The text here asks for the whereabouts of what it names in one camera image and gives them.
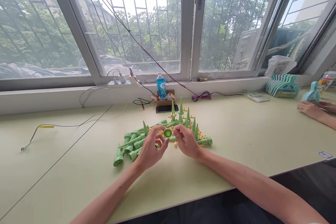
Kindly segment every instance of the smartphone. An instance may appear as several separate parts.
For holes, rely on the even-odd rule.
[[[156,107],[156,112],[157,113],[163,113],[163,112],[171,112],[172,111],[172,106],[171,105],[166,105],[166,106],[158,106]],[[176,104],[174,104],[174,109],[175,111],[178,111],[179,108]]]

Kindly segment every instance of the glass pane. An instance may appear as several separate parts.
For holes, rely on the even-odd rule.
[[[249,70],[269,0],[206,0],[199,71]]]
[[[309,32],[316,24],[329,0],[290,0],[268,54],[261,68],[268,67],[273,55],[282,55],[299,62],[308,44]]]
[[[0,0],[0,79],[90,75],[56,0]]]
[[[112,7],[126,27],[129,27],[135,39],[167,72],[180,72],[181,0],[93,2],[94,5],[91,0],[78,0],[89,30],[88,35],[106,72],[117,68],[129,74],[121,55],[132,67],[134,74],[156,74],[161,71],[117,21]]]

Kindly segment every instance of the water bottle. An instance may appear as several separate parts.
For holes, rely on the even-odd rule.
[[[160,100],[167,100],[166,80],[162,77],[162,73],[160,73],[160,72],[157,73],[156,85],[157,85],[157,89],[159,91],[159,99]]]

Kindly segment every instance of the cardboard box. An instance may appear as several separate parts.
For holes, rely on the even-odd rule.
[[[173,98],[174,104],[176,104],[176,97],[175,97],[175,90],[166,90],[166,93],[170,93],[170,96]],[[159,92],[157,91],[157,96],[152,95],[152,98],[156,101],[156,105],[159,106],[166,106],[171,105],[172,100],[158,100]]]

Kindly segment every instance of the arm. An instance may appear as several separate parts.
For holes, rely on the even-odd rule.
[[[310,103],[308,101],[300,101],[297,105],[297,108],[300,112],[305,113],[306,115],[314,118],[315,120],[329,126],[330,128],[336,130],[336,117],[328,115],[322,109],[326,109],[330,112],[334,112],[335,105],[332,103],[321,102],[319,106]]]
[[[174,134],[180,150],[216,171],[261,208],[286,224],[328,222],[298,195],[274,180],[237,162],[201,148],[191,130],[177,125]]]
[[[103,224],[124,196],[133,182],[148,168],[156,164],[168,147],[169,139],[164,140],[158,130],[164,130],[164,126],[154,126],[146,137],[141,152],[133,164],[107,188],[101,195],[84,208],[70,224]],[[161,139],[162,147],[156,150],[155,139]]]

